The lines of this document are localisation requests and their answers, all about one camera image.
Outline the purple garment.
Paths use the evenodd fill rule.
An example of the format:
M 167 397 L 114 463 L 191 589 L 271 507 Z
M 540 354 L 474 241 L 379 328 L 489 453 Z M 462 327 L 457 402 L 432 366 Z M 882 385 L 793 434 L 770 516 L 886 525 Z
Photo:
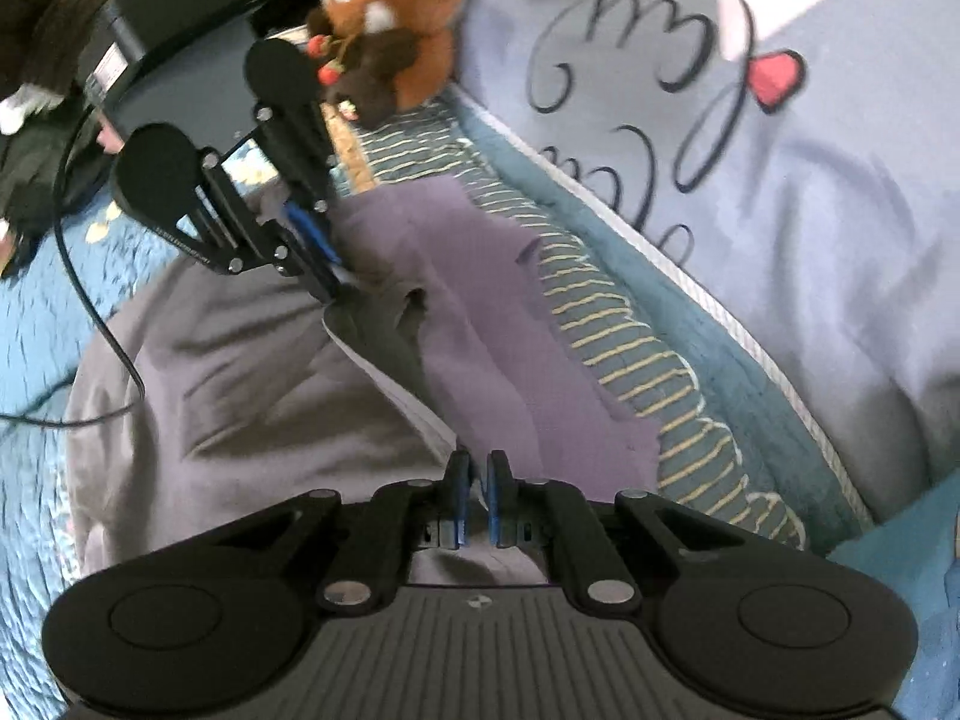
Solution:
M 366 305 L 353 320 L 477 460 L 590 499 L 658 483 L 659 426 L 604 390 L 560 333 L 540 284 L 537 234 L 483 213 L 452 177 L 386 185 L 332 211 Z

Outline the lavender script pillow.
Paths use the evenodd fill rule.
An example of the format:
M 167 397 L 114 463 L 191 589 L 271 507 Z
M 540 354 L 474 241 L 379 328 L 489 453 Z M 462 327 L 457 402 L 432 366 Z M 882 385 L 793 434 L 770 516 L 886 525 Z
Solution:
M 467 0 L 462 86 L 747 328 L 887 518 L 958 466 L 958 0 Z

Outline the blue cartoon police pillow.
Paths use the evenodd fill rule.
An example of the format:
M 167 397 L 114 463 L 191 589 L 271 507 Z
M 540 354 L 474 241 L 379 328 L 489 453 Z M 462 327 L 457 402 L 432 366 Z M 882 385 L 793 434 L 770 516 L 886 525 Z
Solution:
M 901 717 L 958 715 L 958 505 L 960 478 L 950 475 L 890 522 L 830 553 L 898 593 L 918 622 L 918 652 L 895 699 Z

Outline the black garment pile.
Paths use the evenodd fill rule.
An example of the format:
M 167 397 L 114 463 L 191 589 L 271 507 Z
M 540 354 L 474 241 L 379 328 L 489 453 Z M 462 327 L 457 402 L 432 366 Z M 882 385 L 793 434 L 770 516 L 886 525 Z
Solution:
M 2 277 L 49 231 L 70 133 L 84 118 L 78 60 L 107 0 L 2 0 Z

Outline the red panda plush toy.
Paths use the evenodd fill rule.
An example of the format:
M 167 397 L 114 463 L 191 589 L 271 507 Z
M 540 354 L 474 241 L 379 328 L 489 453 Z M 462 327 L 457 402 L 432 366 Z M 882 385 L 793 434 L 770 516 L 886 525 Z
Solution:
M 306 18 L 325 102 L 366 130 L 433 99 L 454 68 L 464 0 L 320 0 Z

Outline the grey floral sweatshirt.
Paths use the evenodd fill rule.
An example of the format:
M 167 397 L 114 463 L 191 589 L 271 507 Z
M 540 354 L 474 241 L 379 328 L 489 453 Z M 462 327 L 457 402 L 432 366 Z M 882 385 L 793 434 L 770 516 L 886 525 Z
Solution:
M 322 304 L 270 268 L 171 262 L 86 348 L 67 493 L 93 574 L 314 489 L 364 502 L 436 479 L 467 434 L 416 348 L 423 283 L 397 195 L 335 213 L 356 293 Z

